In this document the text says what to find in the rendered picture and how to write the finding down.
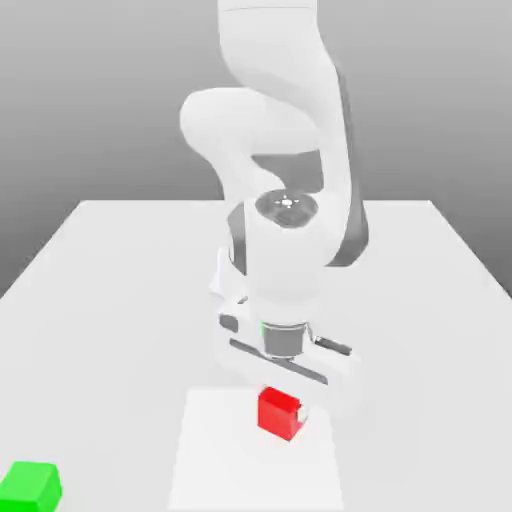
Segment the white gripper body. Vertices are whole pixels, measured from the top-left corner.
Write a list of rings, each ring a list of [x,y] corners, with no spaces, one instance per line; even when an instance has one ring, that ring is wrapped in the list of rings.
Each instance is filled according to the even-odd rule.
[[[214,341],[217,362],[255,385],[270,386],[308,405],[355,407],[359,358],[306,342],[294,360],[273,360],[227,335]]]

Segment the small red cube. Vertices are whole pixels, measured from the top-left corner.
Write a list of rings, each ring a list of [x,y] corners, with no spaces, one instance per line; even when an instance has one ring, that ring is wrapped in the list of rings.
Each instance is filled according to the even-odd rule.
[[[273,387],[265,387],[258,396],[258,426],[286,441],[291,441],[301,429],[301,402]]]

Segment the small green cube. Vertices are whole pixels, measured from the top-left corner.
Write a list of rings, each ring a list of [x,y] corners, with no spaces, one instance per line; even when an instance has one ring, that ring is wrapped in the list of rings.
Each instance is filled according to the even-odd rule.
[[[62,494],[56,465],[16,461],[0,482],[0,512],[56,512]]]

